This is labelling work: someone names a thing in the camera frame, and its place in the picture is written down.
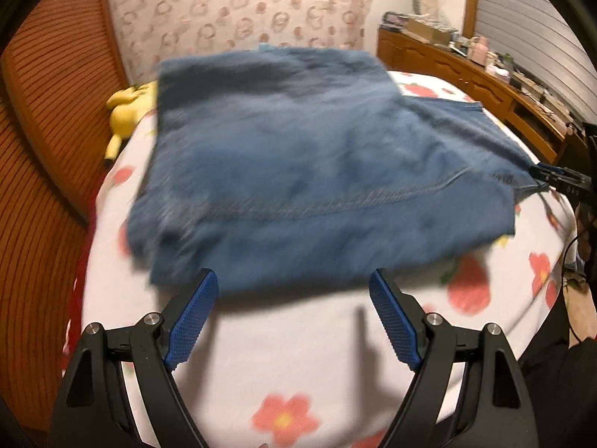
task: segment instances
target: red flower print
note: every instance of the red flower print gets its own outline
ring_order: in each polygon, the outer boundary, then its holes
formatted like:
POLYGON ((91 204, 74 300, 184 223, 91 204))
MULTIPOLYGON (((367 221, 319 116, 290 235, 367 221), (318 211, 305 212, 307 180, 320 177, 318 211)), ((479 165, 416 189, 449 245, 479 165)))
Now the red flower print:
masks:
POLYGON ((535 277, 532 280, 532 297, 535 298, 537 293, 541 291, 541 288, 547 281, 551 272, 551 266, 549 264, 549 258, 547 254, 537 254, 532 252, 528 255, 528 263, 531 265, 532 271, 535 273, 535 277))
POLYGON ((448 283, 448 302, 463 315, 481 313, 491 302, 487 273, 470 254, 458 261, 458 266, 448 283))
POLYGON ((116 234, 116 246, 122 257, 129 257, 131 255, 131 249, 128 246, 128 239, 126 238, 126 222, 123 222, 118 229, 118 233, 116 234))
POLYGON ((378 431, 373 436, 363 438, 362 440, 353 443, 350 448, 377 448, 381 443, 381 440, 383 440, 384 434, 386 434, 385 431, 378 431))
POLYGON ((319 428, 319 420, 309 416, 310 399, 297 394, 284 402, 279 394, 270 394, 251 419, 253 428, 260 432, 271 431, 274 442, 282 448, 292 446, 307 433, 319 428))
POLYGON ((422 98, 436 98, 438 96, 433 89, 419 86, 419 84, 405 84, 404 89, 422 98))
POLYGON ((125 183, 128 179, 130 179, 132 173, 135 171, 135 167, 131 167, 130 165, 126 167, 119 168, 114 176, 112 177, 112 181, 114 185, 121 185, 125 183))
POLYGON ((557 299, 557 287, 556 282, 551 280, 547 284, 547 290, 545 291, 545 303, 547 303, 547 307, 551 310, 553 305, 555 304, 557 299))

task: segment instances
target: blue gripper pad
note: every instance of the blue gripper pad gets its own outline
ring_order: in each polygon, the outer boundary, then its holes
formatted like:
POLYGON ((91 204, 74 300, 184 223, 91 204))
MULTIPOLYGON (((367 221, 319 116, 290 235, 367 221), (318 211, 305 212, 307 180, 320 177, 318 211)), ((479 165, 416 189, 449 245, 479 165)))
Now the blue gripper pad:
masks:
POLYGON ((210 271, 191 297, 186 308, 178 317, 169 337, 168 354, 164 358, 172 371, 178 364, 186 362, 197 342, 211 309, 219 294, 216 274, 210 271))
POLYGON ((383 277, 375 271, 369 280, 369 296, 387 337, 401 362, 416 371, 423 360, 417 351, 417 335, 383 277))

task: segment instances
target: pikachu plush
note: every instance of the pikachu plush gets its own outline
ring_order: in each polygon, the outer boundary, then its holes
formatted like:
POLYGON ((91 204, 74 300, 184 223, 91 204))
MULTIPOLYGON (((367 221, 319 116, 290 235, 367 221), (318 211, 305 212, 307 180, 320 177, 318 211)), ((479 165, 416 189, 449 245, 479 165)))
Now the pikachu plush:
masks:
POLYGON ((142 86, 133 86, 123 91, 117 91, 106 102, 106 107, 112 110, 110 114, 110 128, 112 139, 106 148, 104 162, 114 163, 122 149, 124 140, 128 140, 141 118, 154 109, 157 99, 157 81, 154 80, 142 86))

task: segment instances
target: wooden headboard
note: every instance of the wooden headboard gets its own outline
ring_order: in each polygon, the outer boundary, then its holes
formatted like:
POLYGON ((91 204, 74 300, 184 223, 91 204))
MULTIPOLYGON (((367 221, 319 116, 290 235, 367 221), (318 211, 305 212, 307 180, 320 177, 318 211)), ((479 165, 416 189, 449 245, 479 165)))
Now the wooden headboard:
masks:
POLYGON ((1 56, 0 394, 47 430, 87 202, 127 87, 106 0, 41 0, 1 56))

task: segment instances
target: wooden cabinet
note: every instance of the wooden cabinet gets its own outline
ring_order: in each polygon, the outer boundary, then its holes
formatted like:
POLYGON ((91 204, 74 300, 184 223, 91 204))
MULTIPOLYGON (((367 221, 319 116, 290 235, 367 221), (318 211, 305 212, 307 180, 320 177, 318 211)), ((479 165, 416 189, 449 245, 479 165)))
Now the wooden cabinet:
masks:
POLYGON ((400 59, 396 64, 400 70, 405 72, 413 72, 418 74, 428 74, 431 71, 431 62, 429 61, 428 50, 425 45, 413 40, 405 38, 400 53, 400 59))
POLYGON ((470 73, 466 93, 475 101, 481 101, 483 106, 494 116, 503 116, 512 105, 512 98, 494 84, 491 76, 470 73))
POLYGON ((378 58, 389 70, 428 74, 466 92, 504 122, 542 160, 554 163, 564 136, 528 98, 480 65, 405 34, 379 30, 378 58))
POLYGON ((469 81, 471 79, 470 71, 463 65, 460 65, 452 56, 445 56, 443 54, 444 52, 429 49, 429 62, 433 69, 430 74, 444 79, 461 91, 468 93, 469 81))
POLYGON ((396 41, 390 40, 386 36, 380 35, 377 41, 377 58, 386 64, 388 70, 400 70, 395 61, 399 58, 401 52, 400 47, 396 41))

